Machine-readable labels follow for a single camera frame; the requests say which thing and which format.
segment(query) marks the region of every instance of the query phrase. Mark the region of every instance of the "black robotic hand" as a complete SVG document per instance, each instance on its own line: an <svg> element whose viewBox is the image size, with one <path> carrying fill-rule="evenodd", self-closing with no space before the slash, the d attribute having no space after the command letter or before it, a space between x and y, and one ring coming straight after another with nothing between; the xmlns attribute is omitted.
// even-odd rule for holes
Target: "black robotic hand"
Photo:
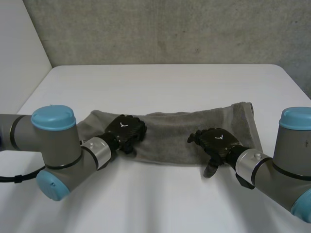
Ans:
<svg viewBox="0 0 311 233"><path fill-rule="evenodd" d="M122 150L125 154L133 151L133 144L142 141L147 127L137 117L120 115L115 118L105 129L105 137L113 137L115 149Z"/></svg>
<svg viewBox="0 0 311 233"><path fill-rule="evenodd" d="M195 142L211 157L203 174L205 178L212 177L218 166L227 163L226 156L232 147L241 145L235 136L220 128L198 130L196 133L190 134L187 142Z"/></svg>

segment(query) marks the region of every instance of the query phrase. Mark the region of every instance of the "light blue joint cap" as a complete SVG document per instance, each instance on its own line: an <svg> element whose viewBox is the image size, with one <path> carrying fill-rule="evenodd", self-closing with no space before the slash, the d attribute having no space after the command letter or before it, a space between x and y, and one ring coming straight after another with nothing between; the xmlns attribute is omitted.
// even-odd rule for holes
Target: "light blue joint cap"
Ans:
<svg viewBox="0 0 311 233"><path fill-rule="evenodd" d="M304 222L311 223L311 189L297 199L292 206L291 213Z"/></svg>
<svg viewBox="0 0 311 233"><path fill-rule="evenodd" d="M64 105L50 105L35 110L31 122L42 130L62 131L73 127L76 118L71 108Z"/></svg>
<svg viewBox="0 0 311 233"><path fill-rule="evenodd" d="M311 108L293 107L284 109L279 124L289 130L311 130Z"/></svg>
<svg viewBox="0 0 311 233"><path fill-rule="evenodd" d="M48 171L40 171L36 180L41 191L52 200L60 201L70 193L66 185Z"/></svg>

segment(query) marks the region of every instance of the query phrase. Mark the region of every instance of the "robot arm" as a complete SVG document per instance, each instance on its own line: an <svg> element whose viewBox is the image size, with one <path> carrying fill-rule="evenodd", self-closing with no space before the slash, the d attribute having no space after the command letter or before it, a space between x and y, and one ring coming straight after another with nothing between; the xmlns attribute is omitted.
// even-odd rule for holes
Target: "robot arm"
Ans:
<svg viewBox="0 0 311 233"><path fill-rule="evenodd" d="M311 108L285 109L280 120L274 157L243 147L224 129L197 131L189 136L211 157L204 172L214 175L229 164L239 183L255 187L294 216L311 223Z"/></svg>
<svg viewBox="0 0 311 233"><path fill-rule="evenodd" d="M114 152L129 154L143 140L147 127L132 116L115 118L102 135L80 145L73 111L51 105L28 115L0 115L0 150L39 151L45 168L34 172L41 191L61 200L96 170L112 161Z"/></svg>

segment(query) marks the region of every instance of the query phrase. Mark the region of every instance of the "gray towel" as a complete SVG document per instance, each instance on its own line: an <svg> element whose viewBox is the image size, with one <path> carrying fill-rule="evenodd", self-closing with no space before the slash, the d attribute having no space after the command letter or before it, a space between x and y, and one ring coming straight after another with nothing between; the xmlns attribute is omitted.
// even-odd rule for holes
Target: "gray towel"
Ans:
<svg viewBox="0 0 311 233"><path fill-rule="evenodd" d="M118 115L98 110L78 124L80 140L89 140L104 132ZM147 127L146 137L135 145L134 160L171 165L206 165L209 156L187 138L197 130L223 128L246 147L262 151L251 103L241 102L226 108L194 113L152 113L137 116Z"/></svg>

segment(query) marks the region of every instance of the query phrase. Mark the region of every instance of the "white tabletop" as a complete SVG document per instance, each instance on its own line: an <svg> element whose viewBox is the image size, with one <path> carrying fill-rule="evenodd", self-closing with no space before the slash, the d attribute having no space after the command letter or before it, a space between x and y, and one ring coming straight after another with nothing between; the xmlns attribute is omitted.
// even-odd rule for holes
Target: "white tabletop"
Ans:
<svg viewBox="0 0 311 233"><path fill-rule="evenodd" d="M253 103L263 150L273 156L283 109L310 99L275 65L134 65L54 68L20 110L71 107L78 121L94 109L142 115ZM39 153L1 153L0 175L43 165ZM35 180L0 184L0 232L297 233L308 225L258 190L239 185L230 168L209 180L202 168L161 166L118 158L61 202Z"/></svg>

